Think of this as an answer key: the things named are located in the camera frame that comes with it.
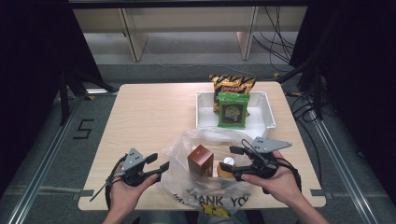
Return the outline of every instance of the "gray floor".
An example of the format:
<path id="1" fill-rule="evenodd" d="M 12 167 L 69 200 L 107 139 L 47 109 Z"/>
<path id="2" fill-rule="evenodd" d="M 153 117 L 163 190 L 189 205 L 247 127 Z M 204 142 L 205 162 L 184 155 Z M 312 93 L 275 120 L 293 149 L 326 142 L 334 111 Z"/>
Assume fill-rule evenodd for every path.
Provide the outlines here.
<path id="1" fill-rule="evenodd" d="M 284 36 L 293 42 L 296 33 Z M 284 62 L 263 50 L 253 42 L 248 61 L 242 61 L 236 35 L 233 33 L 172 33 L 152 34 L 141 62 L 134 63 L 122 34 L 86 35 L 94 59 L 98 63 L 104 80 L 111 85 L 137 82 L 180 82 L 205 81 L 209 72 L 223 74 L 250 74 L 261 79 L 271 79 L 276 69 L 290 70 Z M 285 82 L 285 92 L 296 91 L 299 76 Z M 90 171 L 92 160 L 99 145 L 106 121 L 116 95 L 96 95 L 94 99 L 71 99 L 71 105 L 78 105 L 77 111 L 62 138 L 50 169 L 35 200 L 28 207 L 24 223 L 100 223 L 104 212 L 83 212 L 78 209 L 78 193 L 83 188 Z M 295 111 L 304 105 L 302 99 L 288 97 L 290 109 Z M 347 170 L 351 173 L 363 199 L 372 209 L 377 223 L 395 223 L 396 209 L 382 189 L 364 158 L 356 154 L 357 146 L 350 137 L 331 104 L 322 108 L 323 125 L 331 134 L 336 150 L 341 154 Z M 90 137 L 75 139 L 83 119 L 84 128 L 92 129 Z M 0 201 L 0 223 L 7 223 L 24 190 L 34 177 L 35 171 L 46 156 L 52 139 L 59 130 L 61 120 L 60 102 L 55 99 L 50 116 L 35 145 L 15 175 L 7 192 Z M 331 148 L 323 141 L 315 122 L 298 123 L 300 133 L 317 175 L 321 177 L 323 189 L 331 195 L 327 204 L 318 208 L 331 223 L 368 223 L 333 162 Z M 316 147 L 310 141 L 310 134 Z M 296 217 L 289 209 L 261 210 L 265 223 L 295 223 Z M 126 223 L 138 214 L 131 215 Z"/>

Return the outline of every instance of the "green package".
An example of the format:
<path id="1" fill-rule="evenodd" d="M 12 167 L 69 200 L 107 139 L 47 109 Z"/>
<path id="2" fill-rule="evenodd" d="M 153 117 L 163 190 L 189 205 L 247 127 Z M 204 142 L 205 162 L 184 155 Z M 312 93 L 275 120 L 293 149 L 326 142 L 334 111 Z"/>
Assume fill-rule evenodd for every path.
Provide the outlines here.
<path id="1" fill-rule="evenodd" d="M 245 128 L 249 94 L 219 92 L 219 127 Z"/>

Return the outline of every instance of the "handheld controller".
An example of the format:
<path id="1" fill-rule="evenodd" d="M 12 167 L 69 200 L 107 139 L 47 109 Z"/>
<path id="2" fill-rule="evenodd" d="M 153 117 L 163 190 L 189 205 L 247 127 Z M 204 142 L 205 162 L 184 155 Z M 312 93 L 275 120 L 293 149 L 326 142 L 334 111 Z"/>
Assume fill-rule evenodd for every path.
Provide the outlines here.
<path id="1" fill-rule="evenodd" d="M 290 147 L 291 143 L 257 137 L 252 144 L 250 144 L 245 139 L 242 140 L 242 144 L 244 145 L 244 147 L 231 146 L 230 152 L 239 155 L 246 154 L 251 160 L 251 164 L 249 166 L 233 167 L 223 162 L 219 163 L 221 169 L 232 173 L 236 181 L 243 181 L 243 179 L 241 178 L 242 175 L 256 175 L 261 178 L 268 179 L 275 175 L 279 166 L 284 166 L 291 169 L 297 186 L 300 190 L 302 189 L 301 178 L 298 174 L 298 170 L 295 169 L 288 161 L 284 159 L 281 160 L 285 161 L 287 164 L 279 162 L 279 158 L 275 158 L 274 154 L 272 153 L 272 151 L 274 150 Z M 266 189 L 262 189 L 262 192 L 268 194 L 268 191 Z"/>
<path id="2" fill-rule="evenodd" d="M 145 164 L 150 164 L 158 159 L 158 154 L 154 153 L 151 154 L 150 156 L 147 156 L 146 158 L 139 152 L 137 151 L 134 147 L 131 148 L 128 154 L 125 154 L 114 166 L 113 170 L 111 171 L 110 176 L 106 179 L 106 183 L 102 186 L 99 191 L 93 195 L 93 197 L 90 199 L 90 202 L 100 193 L 100 191 L 106 187 L 105 191 L 105 196 L 106 196 L 106 203 L 107 203 L 107 208 L 110 209 L 111 205 L 111 199 L 110 199 L 110 190 L 111 187 L 113 186 L 114 183 L 117 181 L 124 181 L 127 185 L 131 187 L 136 187 L 143 183 L 149 176 L 157 174 L 158 177 L 155 181 L 155 183 L 161 181 L 161 176 L 162 173 L 167 171 L 169 169 L 169 161 L 164 163 L 163 165 L 160 166 L 160 169 L 153 170 L 150 172 L 143 172 L 143 168 L 145 167 Z M 120 163 L 124 162 L 124 164 L 121 167 L 121 171 L 119 173 L 116 173 L 117 167 L 119 167 Z M 120 179 L 113 181 L 113 178 L 119 176 Z"/>

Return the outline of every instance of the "black curtain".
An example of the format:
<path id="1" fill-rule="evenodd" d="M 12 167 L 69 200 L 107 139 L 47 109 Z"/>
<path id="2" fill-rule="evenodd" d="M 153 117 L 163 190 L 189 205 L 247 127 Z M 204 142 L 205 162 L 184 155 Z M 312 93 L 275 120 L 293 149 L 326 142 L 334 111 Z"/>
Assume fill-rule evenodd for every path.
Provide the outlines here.
<path id="1" fill-rule="evenodd" d="M 102 80 L 72 9 L 35 2 L 0 2 L 0 196 L 50 112 L 62 71 L 77 68 Z"/>
<path id="2" fill-rule="evenodd" d="M 323 76 L 338 114 L 396 204 L 396 3 L 351 0 L 343 10 Z M 307 59 L 328 13 L 308 8 L 291 65 Z"/>

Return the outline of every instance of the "wooden cabinet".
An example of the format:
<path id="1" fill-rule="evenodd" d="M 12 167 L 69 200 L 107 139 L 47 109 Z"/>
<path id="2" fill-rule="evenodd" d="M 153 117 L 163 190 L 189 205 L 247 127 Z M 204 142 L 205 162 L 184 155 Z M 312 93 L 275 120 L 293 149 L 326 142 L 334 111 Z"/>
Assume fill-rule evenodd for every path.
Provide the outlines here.
<path id="1" fill-rule="evenodd" d="M 298 32 L 306 7 L 151 7 L 74 9 L 83 33 L 124 33 L 134 62 L 140 61 L 149 33 L 235 32 L 242 60 L 248 60 L 256 31 Z"/>

